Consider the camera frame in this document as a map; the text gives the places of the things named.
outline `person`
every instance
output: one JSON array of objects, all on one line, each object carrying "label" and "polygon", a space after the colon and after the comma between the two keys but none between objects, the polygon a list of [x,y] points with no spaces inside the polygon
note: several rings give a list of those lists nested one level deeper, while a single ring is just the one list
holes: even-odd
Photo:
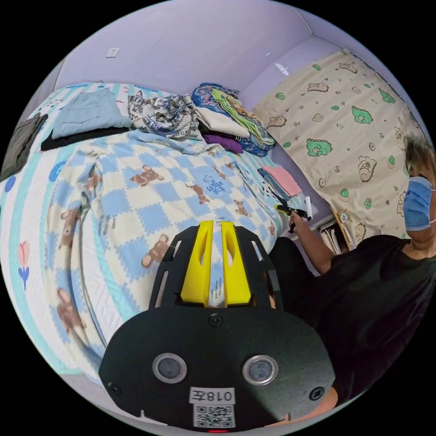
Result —
[{"label": "person", "polygon": [[376,235],[335,255],[293,213],[289,224],[295,224],[294,232],[320,275],[310,272],[289,238],[278,238],[269,255],[284,309],[311,325],[329,353],[336,406],[371,387],[396,360],[436,287],[435,151],[414,135],[405,142],[410,179],[403,211],[410,239]]}]

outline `handheld device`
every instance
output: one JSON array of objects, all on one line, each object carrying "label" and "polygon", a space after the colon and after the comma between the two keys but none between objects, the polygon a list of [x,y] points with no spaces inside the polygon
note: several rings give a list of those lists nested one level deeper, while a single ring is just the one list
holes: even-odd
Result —
[{"label": "handheld device", "polygon": [[[306,210],[302,209],[293,209],[287,206],[282,206],[281,204],[277,204],[274,207],[281,213],[285,213],[288,216],[292,215],[292,212],[296,212],[300,217],[307,219],[307,221],[312,221],[312,204],[310,202],[310,197],[306,197],[304,199],[306,203]],[[289,233],[294,233],[295,224],[292,224],[289,228]]]},{"label": "handheld device", "polygon": [[109,341],[101,381],[125,412],[187,430],[244,431],[303,417],[333,383],[328,353],[283,310],[257,235],[230,222],[221,223],[223,253],[232,257],[223,262],[225,307],[209,306],[213,224],[174,238],[149,309]]}]

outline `screw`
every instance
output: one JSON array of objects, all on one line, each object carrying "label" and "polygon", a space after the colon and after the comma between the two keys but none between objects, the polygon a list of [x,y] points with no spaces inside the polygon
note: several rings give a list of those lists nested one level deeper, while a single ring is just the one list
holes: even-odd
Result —
[{"label": "screw", "polygon": [[117,386],[117,385],[111,385],[110,389],[112,390],[112,393],[113,393],[114,395],[117,395],[117,396],[121,395],[121,389],[120,389],[119,386]]},{"label": "screw", "polygon": [[316,387],[309,395],[309,398],[312,401],[319,400],[324,395],[324,388],[323,387]]},{"label": "screw", "polygon": [[219,327],[222,325],[222,323],[223,323],[223,317],[218,315],[217,313],[214,313],[209,317],[209,324],[212,327]]}]

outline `tulip print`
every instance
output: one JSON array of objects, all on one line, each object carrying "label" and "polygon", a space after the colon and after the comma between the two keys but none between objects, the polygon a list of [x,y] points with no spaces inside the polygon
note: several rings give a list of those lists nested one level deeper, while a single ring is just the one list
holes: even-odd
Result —
[{"label": "tulip print", "polygon": [[18,268],[18,274],[23,279],[24,290],[26,290],[27,279],[29,278],[29,267],[27,262],[29,260],[29,243],[27,241],[22,242],[18,246],[18,263],[20,268]]}]

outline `pink cloth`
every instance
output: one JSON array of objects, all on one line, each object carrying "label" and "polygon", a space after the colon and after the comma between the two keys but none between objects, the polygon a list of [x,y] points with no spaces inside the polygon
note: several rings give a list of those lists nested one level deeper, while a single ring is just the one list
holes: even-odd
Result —
[{"label": "pink cloth", "polygon": [[294,178],[282,167],[263,167],[290,197],[301,193],[301,188]]}]

